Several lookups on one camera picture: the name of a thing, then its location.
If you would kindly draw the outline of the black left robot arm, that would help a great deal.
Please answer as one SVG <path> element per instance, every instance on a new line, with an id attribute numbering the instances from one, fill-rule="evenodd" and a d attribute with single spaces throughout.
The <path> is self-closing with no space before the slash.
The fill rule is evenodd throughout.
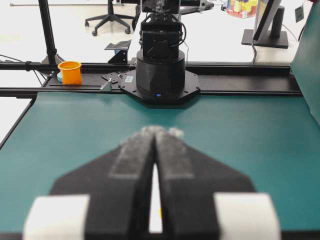
<path id="1" fill-rule="evenodd" d="M 200 91 L 199 78 L 186 70 L 185 54 L 179 49 L 187 30 L 176 15 L 179 0 L 143 0 L 140 24 L 141 50 L 135 69 L 123 75 L 120 89 L 149 103 L 172 104 Z"/>

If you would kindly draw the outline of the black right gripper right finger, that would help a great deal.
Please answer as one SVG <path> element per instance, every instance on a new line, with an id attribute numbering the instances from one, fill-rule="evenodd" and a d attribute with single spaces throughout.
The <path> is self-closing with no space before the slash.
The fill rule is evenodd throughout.
<path id="1" fill-rule="evenodd" d="M 269 194 L 244 173 L 188 146 L 155 134 L 163 228 L 175 240 L 279 240 Z"/>

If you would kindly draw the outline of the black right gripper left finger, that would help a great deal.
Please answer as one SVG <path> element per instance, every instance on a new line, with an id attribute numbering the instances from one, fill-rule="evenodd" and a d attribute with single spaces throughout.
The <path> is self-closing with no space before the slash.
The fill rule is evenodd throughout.
<path id="1" fill-rule="evenodd" d="M 25 220 L 26 240 L 129 239 L 148 223 L 153 132 L 143 128 L 112 151 L 57 178 Z"/>

